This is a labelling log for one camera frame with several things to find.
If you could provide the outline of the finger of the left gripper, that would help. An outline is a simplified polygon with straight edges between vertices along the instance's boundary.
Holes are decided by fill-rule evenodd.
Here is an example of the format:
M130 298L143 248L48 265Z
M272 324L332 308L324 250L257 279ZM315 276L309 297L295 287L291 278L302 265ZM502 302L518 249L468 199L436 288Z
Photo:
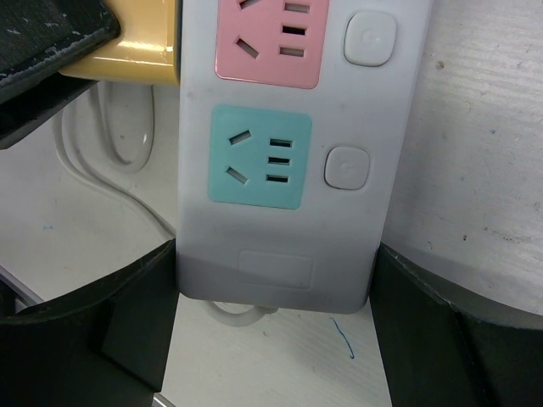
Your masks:
M103 1L1 3L1 146L10 148L86 91L60 71L120 35Z

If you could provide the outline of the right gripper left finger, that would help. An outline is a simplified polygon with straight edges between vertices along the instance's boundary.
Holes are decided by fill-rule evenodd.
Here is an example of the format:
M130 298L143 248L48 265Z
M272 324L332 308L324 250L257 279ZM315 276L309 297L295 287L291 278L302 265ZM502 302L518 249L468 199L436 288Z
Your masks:
M150 406L178 298L171 241L49 301L3 270L2 405Z

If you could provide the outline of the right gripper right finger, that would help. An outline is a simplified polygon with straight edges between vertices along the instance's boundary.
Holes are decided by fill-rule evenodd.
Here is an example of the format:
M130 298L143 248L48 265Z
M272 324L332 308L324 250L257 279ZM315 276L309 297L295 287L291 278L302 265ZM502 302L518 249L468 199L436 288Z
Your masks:
M394 406L540 406L542 318L380 246L369 293Z

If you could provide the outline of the yellow USB charger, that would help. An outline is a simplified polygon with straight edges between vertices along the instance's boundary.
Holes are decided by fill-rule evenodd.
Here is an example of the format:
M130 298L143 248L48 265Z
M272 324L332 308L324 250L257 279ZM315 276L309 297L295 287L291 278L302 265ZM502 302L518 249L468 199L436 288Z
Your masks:
M105 4L120 23L120 35L60 73L94 81L177 86L182 2L110 0Z

